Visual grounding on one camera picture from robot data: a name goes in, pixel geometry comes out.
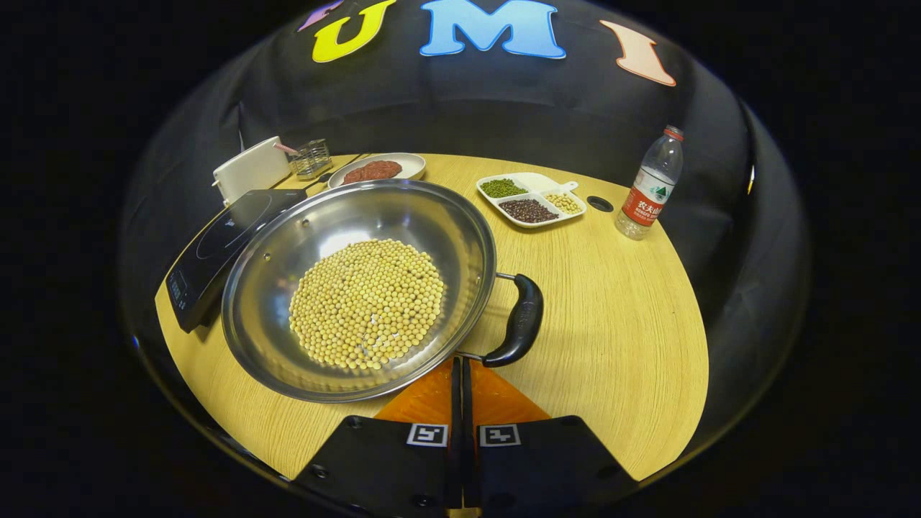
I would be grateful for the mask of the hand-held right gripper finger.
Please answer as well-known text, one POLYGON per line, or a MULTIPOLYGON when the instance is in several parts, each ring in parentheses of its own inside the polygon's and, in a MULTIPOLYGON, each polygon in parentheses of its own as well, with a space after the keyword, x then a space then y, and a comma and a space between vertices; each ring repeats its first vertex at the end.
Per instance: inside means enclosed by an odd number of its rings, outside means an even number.
POLYGON ((483 517, 593 517, 638 488, 582 417, 474 422, 475 362, 463 359, 463 503, 483 517))
POLYGON ((296 476, 296 487, 349 517, 447 516, 463 499, 462 370, 463 362, 449 360, 396 399, 428 403, 435 417, 345 417, 296 476))

